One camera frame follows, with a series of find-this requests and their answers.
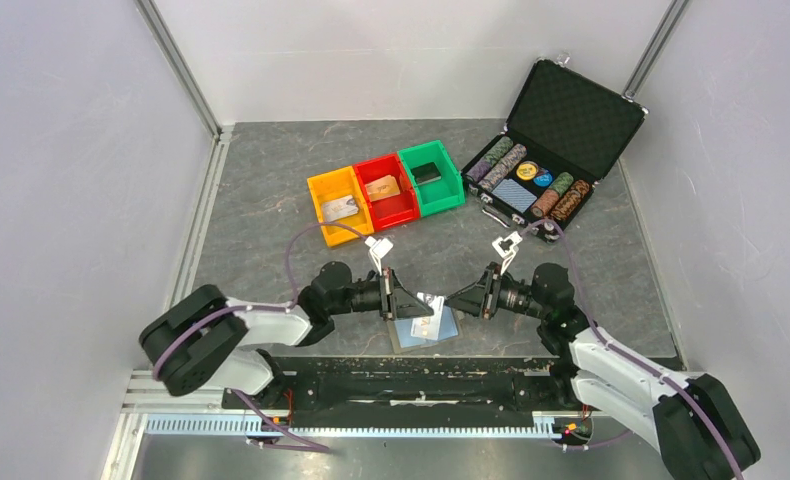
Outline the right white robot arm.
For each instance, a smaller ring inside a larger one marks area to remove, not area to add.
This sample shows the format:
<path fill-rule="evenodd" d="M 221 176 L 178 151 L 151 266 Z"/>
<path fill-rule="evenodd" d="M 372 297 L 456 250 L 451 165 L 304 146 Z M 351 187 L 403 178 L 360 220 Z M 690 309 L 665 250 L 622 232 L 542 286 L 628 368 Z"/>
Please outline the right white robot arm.
<path fill-rule="evenodd" d="M 762 456 L 725 385 L 671 370 L 629 349 L 583 311 L 566 268 L 544 263 L 530 282 L 491 263 L 447 306 L 489 320 L 501 310 L 538 319 L 558 361 L 548 392 L 562 408 L 593 407 L 645 440 L 675 479 L 740 479 Z"/>

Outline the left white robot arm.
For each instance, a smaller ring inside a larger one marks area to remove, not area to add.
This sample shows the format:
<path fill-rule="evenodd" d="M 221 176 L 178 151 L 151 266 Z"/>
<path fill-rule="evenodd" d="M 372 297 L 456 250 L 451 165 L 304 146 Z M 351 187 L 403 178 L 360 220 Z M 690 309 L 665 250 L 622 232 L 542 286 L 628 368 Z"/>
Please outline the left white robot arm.
<path fill-rule="evenodd" d="M 263 346 L 313 345 L 334 331 L 335 316 L 361 312 L 394 321 L 430 316 L 433 309 L 391 268 L 355 279 L 347 264 L 329 262 L 295 305 L 243 301 L 202 285 L 145 327 L 138 343 L 153 378 L 171 396 L 214 386 L 239 390 L 268 408 L 283 399 L 285 381 Z"/>

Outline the tan card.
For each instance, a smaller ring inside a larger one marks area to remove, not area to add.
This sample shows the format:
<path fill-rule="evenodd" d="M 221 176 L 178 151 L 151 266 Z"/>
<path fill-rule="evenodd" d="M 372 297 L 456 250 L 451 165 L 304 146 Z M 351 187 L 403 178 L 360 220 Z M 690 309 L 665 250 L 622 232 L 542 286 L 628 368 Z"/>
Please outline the tan card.
<path fill-rule="evenodd" d="M 378 202 L 401 194 L 398 180 L 393 175 L 386 175 L 365 185 L 370 202 Z"/>

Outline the grey card holder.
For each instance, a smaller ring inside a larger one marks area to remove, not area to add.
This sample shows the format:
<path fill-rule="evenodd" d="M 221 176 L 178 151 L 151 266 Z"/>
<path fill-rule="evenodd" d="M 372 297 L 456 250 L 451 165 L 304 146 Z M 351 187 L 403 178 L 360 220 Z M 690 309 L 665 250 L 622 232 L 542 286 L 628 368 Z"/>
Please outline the grey card holder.
<path fill-rule="evenodd" d="M 430 348 L 453 340 L 460 334 L 460 316 L 446 308 L 438 327 L 432 328 L 428 322 L 401 319 L 388 324 L 390 341 L 396 354 Z"/>

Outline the white patterned credit card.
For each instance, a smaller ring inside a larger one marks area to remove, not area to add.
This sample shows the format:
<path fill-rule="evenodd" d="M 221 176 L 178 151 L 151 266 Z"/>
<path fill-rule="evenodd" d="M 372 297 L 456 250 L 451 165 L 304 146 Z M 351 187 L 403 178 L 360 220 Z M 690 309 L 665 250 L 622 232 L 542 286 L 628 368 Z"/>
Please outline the white patterned credit card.
<path fill-rule="evenodd" d="M 430 293 L 419 292 L 418 298 L 432 310 L 430 315 L 416 317 L 412 320 L 410 334 L 422 340 L 438 341 L 442 329 L 445 298 Z"/>

